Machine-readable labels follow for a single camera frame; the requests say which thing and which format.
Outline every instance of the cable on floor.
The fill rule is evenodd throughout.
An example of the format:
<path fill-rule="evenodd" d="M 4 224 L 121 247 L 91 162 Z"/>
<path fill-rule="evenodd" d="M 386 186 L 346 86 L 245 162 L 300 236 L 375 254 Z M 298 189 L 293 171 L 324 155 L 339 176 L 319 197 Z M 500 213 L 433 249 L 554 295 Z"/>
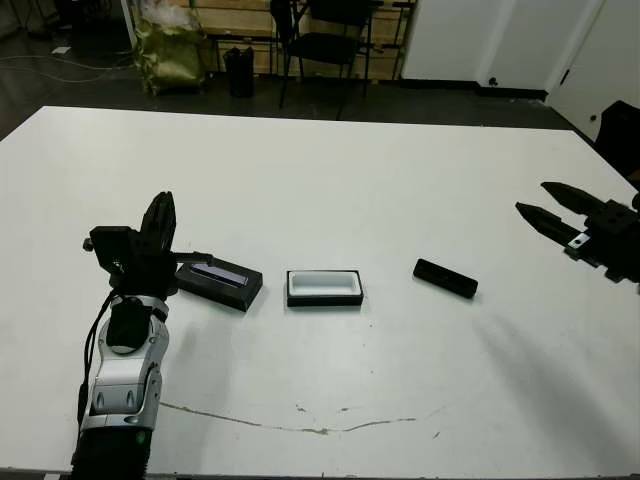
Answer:
<path fill-rule="evenodd" d="M 121 70 L 125 69 L 125 68 L 133 68 L 133 65 L 130 65 L 128 67 L 120 67 Z M 88 79 L 84 79 L 84 80 L 71 80 L 69 78 L 57 77 L 56 75 L 51 75 L 49 73 L 41 72 L 40 70 L 36 70 L 35 68 L 0 67 L 0 72 L 2 72 L 3 70 L 14 70 L 14 71 L 21 71 L 21 72 L 36 73 L 38 75 L 42 75 L 43 77 L 50 78 L 51 80 L 56 80 L 57 82 L 63 82 L 63 83 L 89 83 L 89 82 L 95 82 L 97 80 L 102 79 L 106 74 L 108 74 L 111 71 L 111 69 L 110 69 L 109 71 L 101 73 L 100 75 L 98 75 L 97 77 L 94 77 L 94 78 L 88 78 Z"/>
<path fill-rule="evenodd" d="M 15 55 L 12 57 L 0 57 L 0 62 L 10 60 L 53 60 L 55 62 L 65 63 L 67 65 L 73 65 L 74 67 L 87 68 L 89 70 L 123 70 L 130 67 L 94 67 L 93 65 L 86 65 L 84 63 L 72 62 L 70 60 L 64 60 L 62 58 L 50 57 L 47 55 Z"/>

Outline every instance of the door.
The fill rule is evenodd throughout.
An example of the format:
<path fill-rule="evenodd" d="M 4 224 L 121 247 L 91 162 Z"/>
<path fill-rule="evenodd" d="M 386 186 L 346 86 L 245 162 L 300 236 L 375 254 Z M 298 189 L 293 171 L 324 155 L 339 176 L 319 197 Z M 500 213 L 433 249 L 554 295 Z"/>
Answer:
<path fill-rule="evenodd" d="M 640 2 L 606 0 L 547 104 L 592 140 L 616 100 L 640 106 Z"/>

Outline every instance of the green bag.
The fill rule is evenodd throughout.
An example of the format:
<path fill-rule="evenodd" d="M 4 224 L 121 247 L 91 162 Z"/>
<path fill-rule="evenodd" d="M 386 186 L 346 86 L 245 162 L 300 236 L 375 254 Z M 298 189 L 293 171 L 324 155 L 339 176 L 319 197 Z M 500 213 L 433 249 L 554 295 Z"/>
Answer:
<path fill-rule="evenodd" d="M 157 95 L 175 87 L 200 88 L 205 69 L 199 47 L 206 36 L 192 27 L 164 26 L 136 15 L 135 64 L 145 92 Z"/>

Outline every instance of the plastic bag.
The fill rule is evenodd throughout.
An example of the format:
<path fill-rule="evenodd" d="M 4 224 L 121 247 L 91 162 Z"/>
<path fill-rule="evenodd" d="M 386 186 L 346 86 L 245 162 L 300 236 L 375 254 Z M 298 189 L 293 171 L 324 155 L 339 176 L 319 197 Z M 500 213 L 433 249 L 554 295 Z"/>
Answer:
<path fill-rule="evenodd" d="M 170 4 L 169 0 L 142 0 L 140 13 L 146 21 L 157 25 L 199 28 L 187 10 Z"/>
<path fill-rule="evenodd" d="M 143 18 L 144 7 L 136 17 L 135 63 L 142 76 L 145 91 L 157 95 L 163 90 L 176 87 L 201 88 L 205 81 L 205 69 L 200 58 L 200 45 L 206 36 L 186 9 L 173 7 L 164 9 L 161 2 L 155 9 L 145 10 L 156 21 Z"/>

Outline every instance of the black remote control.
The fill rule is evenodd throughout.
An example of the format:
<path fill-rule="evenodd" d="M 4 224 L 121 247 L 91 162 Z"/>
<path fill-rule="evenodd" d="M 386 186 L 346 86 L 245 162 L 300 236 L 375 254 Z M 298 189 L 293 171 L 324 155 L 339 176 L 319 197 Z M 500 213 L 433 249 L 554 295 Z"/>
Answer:
<path fill-rule="evenodd" d="M 473 298 L 478 289 L 478 282 L 473 278 L 465 277 L 423 258 L 420 258 L 416 263 L 413 276 L 464 298 Z"/>

